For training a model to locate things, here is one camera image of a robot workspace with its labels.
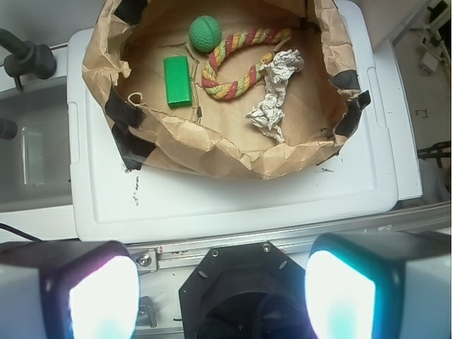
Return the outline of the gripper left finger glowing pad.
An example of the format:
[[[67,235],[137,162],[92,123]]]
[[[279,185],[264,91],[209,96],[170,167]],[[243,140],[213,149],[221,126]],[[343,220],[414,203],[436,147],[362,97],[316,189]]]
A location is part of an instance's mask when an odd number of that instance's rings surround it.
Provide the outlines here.
[[[121,242],[1,244],[2,338],[131,338],[139,297]]]

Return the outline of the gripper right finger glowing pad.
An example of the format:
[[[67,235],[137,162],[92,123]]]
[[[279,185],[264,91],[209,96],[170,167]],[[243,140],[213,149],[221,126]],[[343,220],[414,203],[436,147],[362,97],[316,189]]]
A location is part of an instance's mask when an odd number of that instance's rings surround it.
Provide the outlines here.
[[[322,234],[304,290],[318,338],[450,338],[451,236]]]

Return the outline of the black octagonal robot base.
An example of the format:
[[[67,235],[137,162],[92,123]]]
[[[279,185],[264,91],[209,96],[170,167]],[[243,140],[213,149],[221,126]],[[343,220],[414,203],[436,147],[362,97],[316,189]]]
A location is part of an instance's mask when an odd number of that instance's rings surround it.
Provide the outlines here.
[[[270,242],[212,248],[179,289],[185,338],[315,338],[305,270]]]

